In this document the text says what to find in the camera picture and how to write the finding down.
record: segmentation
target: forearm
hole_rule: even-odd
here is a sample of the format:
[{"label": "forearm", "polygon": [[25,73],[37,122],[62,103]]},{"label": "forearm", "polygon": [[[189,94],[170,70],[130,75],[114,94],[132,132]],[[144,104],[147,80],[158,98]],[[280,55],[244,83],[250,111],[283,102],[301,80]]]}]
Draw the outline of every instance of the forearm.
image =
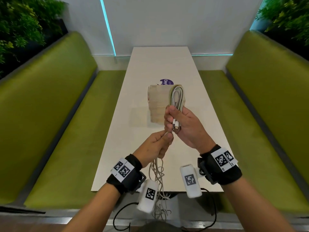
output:
[{"label": "forearm", "polygon": [[72,218],[63,232],[102,232],[119,197],[118,190],[105,183],[90,203]]},{"label": "forearm", "polygon": [[294,231],[283,215],[243,177],[222,189],[245,231]]}]

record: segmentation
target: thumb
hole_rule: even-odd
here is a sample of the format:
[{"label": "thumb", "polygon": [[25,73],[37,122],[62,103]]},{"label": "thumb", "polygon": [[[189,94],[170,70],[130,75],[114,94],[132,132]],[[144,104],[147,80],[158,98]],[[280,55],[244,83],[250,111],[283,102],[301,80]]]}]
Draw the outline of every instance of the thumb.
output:
[{"label": "thumb", "polygon": [[161,149],[165,145],[169,145],[170,142],[173,140],[173,134],[168,132],[163,137],[160,138],[160,140],[156,141],[156,145]]},{"label": "thumb", "polygon": [[170,106],[169,110],[170,110],[170,114],[172,115],[172,117],[176,119],[177,121],[179,121],[180,124],[186,123],[188,117],[186,117],[180,110],[178,110],[174,106]]}]

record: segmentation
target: hand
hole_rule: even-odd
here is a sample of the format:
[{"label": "hand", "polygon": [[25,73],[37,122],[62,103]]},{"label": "hand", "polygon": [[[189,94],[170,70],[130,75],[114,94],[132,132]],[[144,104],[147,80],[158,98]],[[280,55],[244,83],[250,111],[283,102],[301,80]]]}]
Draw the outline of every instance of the hand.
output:
[{"label": "hand", "polygon": [[181,124],[180,131],[175,129],[174,132],[189,147],[197,149],[200,154],[203,154],[209,152],[216,145],[200,120],[186,107],[183,107],[182,113],[175,106],[168,105],[166,107],[164,115],[166,132],[172,132],[174,118]]},{"label": "hand", "polygon": [[144,168],[155,158],[162,159],[173,139],[173,133],[166,133],[164,130],[153,133],[137,148],[133,155],[141,162]]}]

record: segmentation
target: backrest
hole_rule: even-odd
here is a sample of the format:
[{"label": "backrest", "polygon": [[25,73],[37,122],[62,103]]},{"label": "backrest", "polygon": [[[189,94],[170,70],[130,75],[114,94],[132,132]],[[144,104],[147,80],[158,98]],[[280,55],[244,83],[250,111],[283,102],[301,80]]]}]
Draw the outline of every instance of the backrest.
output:
[{"label": "backrest", "polygon": [[226,67],[309,183],[309,62],[248,31]]},{"label": "backrest", "polygon": [[0,81],[0,204],[16,199],[96,67],[72,32]]}]

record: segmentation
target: white sensor device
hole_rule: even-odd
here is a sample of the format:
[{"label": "white sensor device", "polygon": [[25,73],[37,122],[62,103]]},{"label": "white sensor device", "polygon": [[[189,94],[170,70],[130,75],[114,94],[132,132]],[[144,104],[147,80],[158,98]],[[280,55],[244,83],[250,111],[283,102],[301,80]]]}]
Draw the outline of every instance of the white sensor device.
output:
[{"label": "white sensor device", "polygon": [[197,198],[202,195],[198,176],[192,164],[180,167],[180,172],[184,186],[186,187],[187,196],[189,198]]},{"label": "white sensor device", "polygon": [[140,192],[137,209],[151,213],[155,207],[159,184],[151,179],[145,180],[141,187],[137,190]]}]

